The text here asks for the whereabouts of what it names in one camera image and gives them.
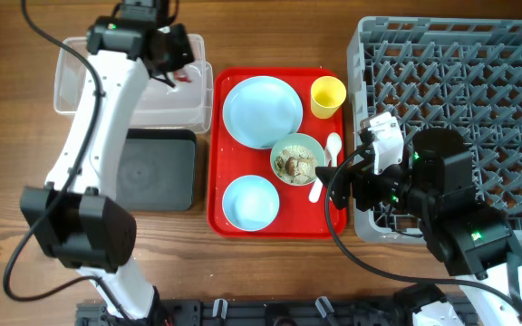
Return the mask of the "red snack wrapper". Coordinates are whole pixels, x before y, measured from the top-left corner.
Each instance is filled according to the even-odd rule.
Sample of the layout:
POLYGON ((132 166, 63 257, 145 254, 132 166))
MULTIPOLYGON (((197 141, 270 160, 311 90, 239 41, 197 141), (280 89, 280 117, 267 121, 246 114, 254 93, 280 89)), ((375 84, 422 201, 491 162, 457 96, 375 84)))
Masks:
POLYGON ((173 72, 174 82, 186 82, 192 83, 192 79, 189 76, 189 72, 186 68, 181 68, 173 72))

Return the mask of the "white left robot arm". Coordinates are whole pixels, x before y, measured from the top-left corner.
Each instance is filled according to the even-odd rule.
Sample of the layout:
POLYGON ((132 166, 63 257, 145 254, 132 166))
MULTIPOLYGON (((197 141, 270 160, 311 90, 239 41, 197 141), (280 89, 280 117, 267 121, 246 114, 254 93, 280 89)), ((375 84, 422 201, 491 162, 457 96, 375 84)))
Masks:
POLYGON ((23 191, 20 209, 43 253, 92 283, 114 325, 169 325, 157 289, 132 252, 137 224, 117 204, 116 181, 132 114, 150 80, 194 59, 179 4, 123 1, 87 32, 87 74, 63 151, 43 187, 23 191))

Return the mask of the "large light blue plate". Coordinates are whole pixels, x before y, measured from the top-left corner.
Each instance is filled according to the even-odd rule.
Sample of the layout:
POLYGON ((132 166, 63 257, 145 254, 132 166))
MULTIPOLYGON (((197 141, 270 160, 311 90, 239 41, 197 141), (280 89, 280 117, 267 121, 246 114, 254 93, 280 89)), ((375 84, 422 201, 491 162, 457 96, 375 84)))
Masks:
POLYGON ((304 108, 297 92, 276 77, 247 78, 224 100, 222 119, 229 135, 251 149, 270 149, 301 127, 304 108))

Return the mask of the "black waste bin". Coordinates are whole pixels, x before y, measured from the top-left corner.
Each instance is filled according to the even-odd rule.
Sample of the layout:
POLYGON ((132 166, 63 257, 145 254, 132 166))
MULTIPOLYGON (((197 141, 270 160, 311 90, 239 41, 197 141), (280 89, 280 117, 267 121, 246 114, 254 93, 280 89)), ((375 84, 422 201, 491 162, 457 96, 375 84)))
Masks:
POLYGON ((116 202, 129 211, 191 208, 197 137, 188 129, 129 129, 117 172, 116 202))

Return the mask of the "clear plastic bin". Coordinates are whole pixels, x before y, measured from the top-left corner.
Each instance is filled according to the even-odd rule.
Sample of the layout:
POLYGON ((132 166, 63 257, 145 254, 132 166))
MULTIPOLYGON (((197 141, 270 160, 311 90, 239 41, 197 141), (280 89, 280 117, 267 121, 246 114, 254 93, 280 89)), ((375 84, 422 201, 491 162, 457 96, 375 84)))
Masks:
MULTIPOLYGON (((188 36, 195 61, 184 68, 187 81, 173 80, 174 88, 149 80, 130 121, 130 127, 189 129, 205 133, 211 124, 213 71, 206 61, 205 43, 198 34, 188 36)), ((82 97, 86 69, 64 50, 59 52, 54 79, 53 108, 72 119, 82 97)))

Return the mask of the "small light blue bowl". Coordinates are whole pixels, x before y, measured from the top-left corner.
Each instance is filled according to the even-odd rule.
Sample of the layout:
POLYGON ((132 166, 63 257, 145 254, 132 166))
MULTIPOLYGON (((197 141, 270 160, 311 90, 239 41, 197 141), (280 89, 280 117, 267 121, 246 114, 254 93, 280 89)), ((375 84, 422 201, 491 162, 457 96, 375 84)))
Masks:
POLYGON ((245 175, 233 180, 222 197, 227 221, 245 232, 270 226, 278 215, 280 198, 275 186, 264 177, 245 175))

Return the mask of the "black mounting rail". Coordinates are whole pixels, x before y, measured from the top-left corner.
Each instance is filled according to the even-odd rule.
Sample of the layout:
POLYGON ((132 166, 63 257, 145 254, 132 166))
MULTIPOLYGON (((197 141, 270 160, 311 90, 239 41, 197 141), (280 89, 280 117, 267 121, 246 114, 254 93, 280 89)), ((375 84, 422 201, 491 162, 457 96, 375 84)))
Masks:
MULTIPOLYGON (((454 316, 463 325, 479 325, 479 317, 467 299, 447 296, 454 306, 454 316)), ((276 317, 289 317, 296 325, 329 325, 312 301, 286 302, 239 302, 228 303, 226 317, 213 317, 211 302, 199 300, 163 300, 166 311, 172 316, 172 325, 274 325, 276 317)), ((364 301, 333 301, 333 316, 340 325, 400 325, 394 318, 392 299, 374 297, 364 301)), ((123 325, 123 321, 110 320, 103 303, 81 303, 77 305, 74 325, 123 325)))

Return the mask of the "grey dishwasher rack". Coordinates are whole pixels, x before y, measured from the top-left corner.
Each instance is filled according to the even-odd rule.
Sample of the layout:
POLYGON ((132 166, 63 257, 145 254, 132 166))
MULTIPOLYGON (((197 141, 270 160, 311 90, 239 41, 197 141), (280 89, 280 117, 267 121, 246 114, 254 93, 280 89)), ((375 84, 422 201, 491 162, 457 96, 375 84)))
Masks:
POLYGON ((346 55, 354 122, 388 112, 406 142, 458 132, 478 198, 522 244, 522 20, 367 16, 346 55))

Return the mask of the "green bowl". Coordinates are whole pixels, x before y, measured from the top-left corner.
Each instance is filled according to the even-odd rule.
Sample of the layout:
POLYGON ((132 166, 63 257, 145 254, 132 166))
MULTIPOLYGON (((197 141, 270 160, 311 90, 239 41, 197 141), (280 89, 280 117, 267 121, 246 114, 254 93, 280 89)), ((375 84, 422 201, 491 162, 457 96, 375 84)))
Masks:
POLYGON ((276 158, 277 154, 283 148, 285 148, 287 146, 291 146, 291 145, 301 145, 301 146, 307 147, 317 157, 318 163, 317 163, 316 168, 325 166, 325 153, 324 153, 323 146, 316 139, 312 138, 311 136, 308 136, 308 135, 302 134, 302 133, 294 133, 294 134, 287 135, 283 139, 280 139, 273 146, 273 148, 271 150, 271 154, 270 154, 270 163, 271 163, 271 168, 273 169, 273 171, 274 171, 273 160, 276 158))

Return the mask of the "white plastic spoon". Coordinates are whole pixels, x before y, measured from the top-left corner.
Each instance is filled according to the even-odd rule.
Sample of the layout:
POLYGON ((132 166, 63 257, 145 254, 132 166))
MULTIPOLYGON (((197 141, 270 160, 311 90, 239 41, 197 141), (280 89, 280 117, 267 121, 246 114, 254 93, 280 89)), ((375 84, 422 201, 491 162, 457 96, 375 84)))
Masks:
MULTIPOLYGON (((326 158, 325 162, 330 163, 332 167, 337 167, 338 166, 337 158, 338 158, 339 153, 342 150, 342 146, 343 146, 343 143, 342 143, 341 136, 336 132, 331 133, 327 138, 326 146, 324 149, 325 158, 326 158)), ((308 199, 311 203, 316 203, 319 200, 322 188, 323 188, 323 183, 319 178, 317 178, 315 180, 315 182, 313 183, 309 196, 308 196, 308 199)))

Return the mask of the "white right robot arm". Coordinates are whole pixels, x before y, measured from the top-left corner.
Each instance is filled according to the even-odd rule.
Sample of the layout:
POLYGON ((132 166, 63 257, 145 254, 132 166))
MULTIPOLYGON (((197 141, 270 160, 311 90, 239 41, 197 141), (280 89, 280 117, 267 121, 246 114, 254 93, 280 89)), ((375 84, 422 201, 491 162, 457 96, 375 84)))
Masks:
POLYGON ((506 215, 476 198, 472 156, 451 129, 415 134, 413 161, 371 172, 372 159, 339 167, 319 167, 325 203, 342 209, 350 197, 360 210, 385 202, 419 218, 427 248, 445 265, 449 278, 421 278, 385 272, 352 254, 338 235, 332 238, 355 264, 384 278, 410 283, 400 316, 411 325, 436 321, 445 302, 442 285, 458 286, 486 325, 522 325, 522 246, 506 215))

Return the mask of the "rice and mushroom leftovers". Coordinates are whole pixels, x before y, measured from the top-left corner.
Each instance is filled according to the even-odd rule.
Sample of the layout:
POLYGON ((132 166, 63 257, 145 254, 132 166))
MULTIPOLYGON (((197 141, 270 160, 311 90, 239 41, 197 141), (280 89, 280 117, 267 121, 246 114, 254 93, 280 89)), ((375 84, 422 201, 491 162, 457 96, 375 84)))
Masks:
POLYGON ((286 184, 302 186, 314 182, 317 163, 317 157, 310 149, 291 145, 277 154, 273 160, 273 168, 286 184))

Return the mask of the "yellow plastic cup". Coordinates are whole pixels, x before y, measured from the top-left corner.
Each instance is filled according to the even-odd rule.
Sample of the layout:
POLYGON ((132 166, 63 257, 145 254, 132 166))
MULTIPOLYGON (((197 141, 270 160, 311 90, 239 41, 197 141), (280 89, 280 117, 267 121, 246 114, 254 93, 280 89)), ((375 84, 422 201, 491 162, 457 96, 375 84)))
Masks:
POLYGON ((329 119, 344 103, 347 90, 344 84, 333 76, 316 79, 310 89, 311 111, 316 118, 329 119))

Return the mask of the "red plastic tray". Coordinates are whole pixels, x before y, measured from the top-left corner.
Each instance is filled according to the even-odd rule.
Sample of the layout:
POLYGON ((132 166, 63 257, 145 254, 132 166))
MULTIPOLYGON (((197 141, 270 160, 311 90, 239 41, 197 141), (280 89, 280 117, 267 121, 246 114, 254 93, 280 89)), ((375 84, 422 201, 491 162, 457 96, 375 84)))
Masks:
POLYGON ((210 128, 207 220, 210 228, 226 238, 327 239, 331 236, 324 217, 324 201, 308 200, 309 186, 289 186, 272 171, 268 149, 250 149, 228 133, 222 119, 222 106, 229 92, 240 82, 255 76, 272 76, 288 83, 304 106, 299 131, 324 145, 329 134, 344 135, 343 114, 320 120, 310 110, 310 88, 314 80, 334 73, 324 68, 233 67, 215 79, 210 128), (280 207, 274 222, 257 232, 242 231, 226 219, 223 195, 231 182, 245 175, 257 175, 271 182, 279 195, 280 207))

